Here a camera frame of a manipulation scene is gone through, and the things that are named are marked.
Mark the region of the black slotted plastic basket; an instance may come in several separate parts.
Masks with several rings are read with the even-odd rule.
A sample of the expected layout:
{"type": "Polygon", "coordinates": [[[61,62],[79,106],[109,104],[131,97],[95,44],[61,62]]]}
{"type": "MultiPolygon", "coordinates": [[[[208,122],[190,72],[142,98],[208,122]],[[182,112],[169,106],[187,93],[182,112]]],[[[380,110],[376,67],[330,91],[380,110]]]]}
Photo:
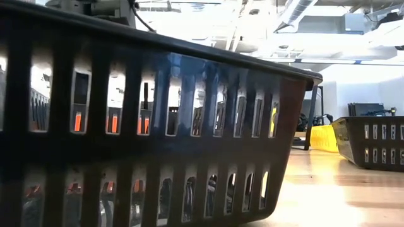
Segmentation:
{"type": "Polygon", "coordinates": [[[0,56],[0,227],[229,227],[267,218],[305,92],[322,81],[18,0],[0,0],[0,56]],[[84,132],[73,131],[76,112],[84,132]],[[118,134],[106,133],[112,114],[118,134]],[[137,134],[141,115],[149,134],[137,134]]]}
{"type": "Polygon", "coordinates": [[[341,117],[331,125],[339,154],[354,165],[404,172],[404,116],[341,117]]]}

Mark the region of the yellow slotted plastic basket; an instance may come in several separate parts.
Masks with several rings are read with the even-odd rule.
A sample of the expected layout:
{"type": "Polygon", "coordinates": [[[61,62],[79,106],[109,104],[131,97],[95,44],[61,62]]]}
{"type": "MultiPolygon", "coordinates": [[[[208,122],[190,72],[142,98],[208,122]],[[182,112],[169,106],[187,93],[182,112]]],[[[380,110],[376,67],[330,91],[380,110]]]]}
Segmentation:
{"type": "Polygon", "coordinates": [[[338,152],[335,132],[331,125],[314,126],[311,129],[310,147],[331,153],[338,152]]]}
{"type": "Polygon", "coordinates": [[[275,137],[277,120],[278,120],[278,104],[276,103],[271,111],[269,137],[275,137]]]}

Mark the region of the red slotted plastic basket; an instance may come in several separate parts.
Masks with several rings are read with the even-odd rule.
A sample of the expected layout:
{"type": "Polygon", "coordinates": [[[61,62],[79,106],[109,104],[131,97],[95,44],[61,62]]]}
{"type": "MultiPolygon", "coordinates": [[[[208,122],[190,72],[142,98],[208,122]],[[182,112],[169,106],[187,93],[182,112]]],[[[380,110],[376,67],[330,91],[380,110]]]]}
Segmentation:
{"type": "MultiPolygon", "coordinates": [[[[84,132],[85,114],[83,112],[76,112],[73,118],[73,131],[84,132]]],[[[107,117],[105,128],[106,133],[118,134],[120,133],[121,120],[117,113],[113,113],[107,117]]],[[[140,116],[138,119],[137,134],[149,134],[150,118],[148,116],[140,116]]]]}

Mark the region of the black-framed wooden shelf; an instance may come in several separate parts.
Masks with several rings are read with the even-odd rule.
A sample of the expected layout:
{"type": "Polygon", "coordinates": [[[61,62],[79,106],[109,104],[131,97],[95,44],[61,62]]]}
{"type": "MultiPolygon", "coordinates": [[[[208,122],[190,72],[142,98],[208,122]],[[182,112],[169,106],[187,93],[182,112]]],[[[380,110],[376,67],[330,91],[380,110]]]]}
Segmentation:
{"type": "Polygon", "coordinates": [[[305,126],[304,132],[296,132],[292,147],[299,148],[301,150],[308,150],[310,148],[310,138],[313,127],[313,120],[316,116],[316,103],[320,100],[320,115],[324,114],[323,108],[323,86],[314,86],[312,91],[307,91],[302,103],[301,114],[305,114],[308,122],[305,126]]]}

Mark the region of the long ceiling light strip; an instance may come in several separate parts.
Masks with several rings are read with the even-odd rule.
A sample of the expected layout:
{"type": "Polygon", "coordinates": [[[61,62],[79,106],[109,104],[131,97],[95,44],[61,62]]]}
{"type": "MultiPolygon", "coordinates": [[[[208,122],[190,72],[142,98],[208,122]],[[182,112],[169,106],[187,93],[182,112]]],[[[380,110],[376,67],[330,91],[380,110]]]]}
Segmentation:
{"type": "Polygon", "coordinates": [[[263,58],[271,62],[287,62],[299,64],[351,64],[351,65],[375,65],[375,66],[404,66],[404,61],[389,60],[351,60],[351,59],[301,59],[301,58],[263,58]]]}

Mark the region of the black stacked cases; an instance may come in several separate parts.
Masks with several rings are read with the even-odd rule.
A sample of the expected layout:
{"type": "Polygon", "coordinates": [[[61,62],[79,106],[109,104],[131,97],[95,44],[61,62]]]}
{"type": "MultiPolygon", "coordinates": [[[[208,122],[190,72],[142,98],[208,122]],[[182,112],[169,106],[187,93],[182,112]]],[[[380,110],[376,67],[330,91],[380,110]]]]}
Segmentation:
{"type": "Polygon", "coordinates": [[[348,114],[355,116],[385,116],[382,103],[349,103],[348,114]]]}

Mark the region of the black ceiling-mounted device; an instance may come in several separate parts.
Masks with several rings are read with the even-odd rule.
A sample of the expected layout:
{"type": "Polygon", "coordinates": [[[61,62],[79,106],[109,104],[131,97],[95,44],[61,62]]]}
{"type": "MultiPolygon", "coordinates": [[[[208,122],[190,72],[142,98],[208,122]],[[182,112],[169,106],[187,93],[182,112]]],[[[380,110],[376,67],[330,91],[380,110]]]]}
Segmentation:
{"type": "Polygon", "coordinates": [[[382,5],[377,10],[364,11],[364,17],[372,23],[371,31],[378,29],[383,23],[404,19],[404,3],[391,3],[390,6],[382,5]]]}

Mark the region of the silver ventilation duct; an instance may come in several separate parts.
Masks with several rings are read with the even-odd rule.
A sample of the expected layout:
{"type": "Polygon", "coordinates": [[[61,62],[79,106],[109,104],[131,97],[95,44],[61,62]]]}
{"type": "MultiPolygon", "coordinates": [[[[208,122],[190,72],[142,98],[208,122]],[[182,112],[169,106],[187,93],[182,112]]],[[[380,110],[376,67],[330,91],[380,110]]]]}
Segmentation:
{"type": "Polygon", "coordinates": [[[278,15],[278,26],[274,33],[298,25],[305,16],[306,10],[314,6],[319,0],[287,0],[283,11],[278,15]]]}

